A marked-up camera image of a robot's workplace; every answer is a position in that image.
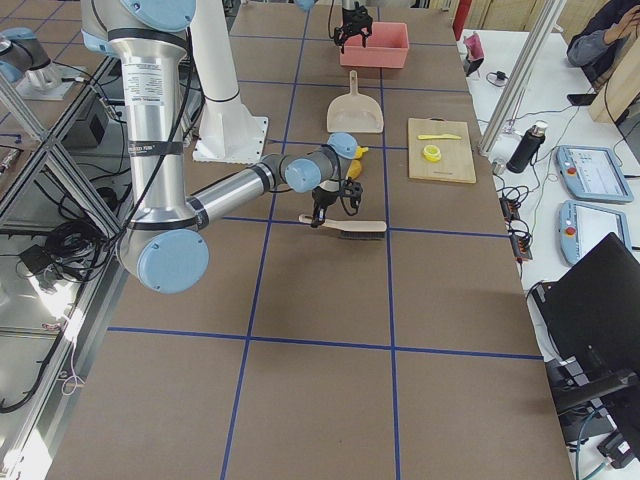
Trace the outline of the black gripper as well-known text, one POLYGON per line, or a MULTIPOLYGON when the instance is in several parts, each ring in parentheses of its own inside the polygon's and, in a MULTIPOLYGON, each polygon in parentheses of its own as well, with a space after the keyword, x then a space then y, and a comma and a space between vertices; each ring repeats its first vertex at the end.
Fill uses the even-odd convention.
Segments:
POLYGON ((313 213, 311 227, 319 228, 325 224, 328 208, 340 201, 348 216, 355 216, 360 208, 363 188, 360 182, 346 180, 329 181, 328 187, 318 186, 312 190, 313 213))
POLYGON ((372 35, 373 18, 364 4, 344 4, 341 9, 342 24, 333 29, 333 42, 344 53, 347 41, 359 36, 362 47, 372 35))

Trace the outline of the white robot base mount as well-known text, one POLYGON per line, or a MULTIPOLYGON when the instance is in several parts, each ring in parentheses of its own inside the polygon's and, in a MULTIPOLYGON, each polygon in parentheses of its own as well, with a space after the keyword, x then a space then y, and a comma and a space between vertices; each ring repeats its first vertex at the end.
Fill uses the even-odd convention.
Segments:
POLYGON ((193 55, 204 94, 193 158, 251 164, 263 151, 269 120, 244 105, 222 3, 198 0, 191 22, 193 55))

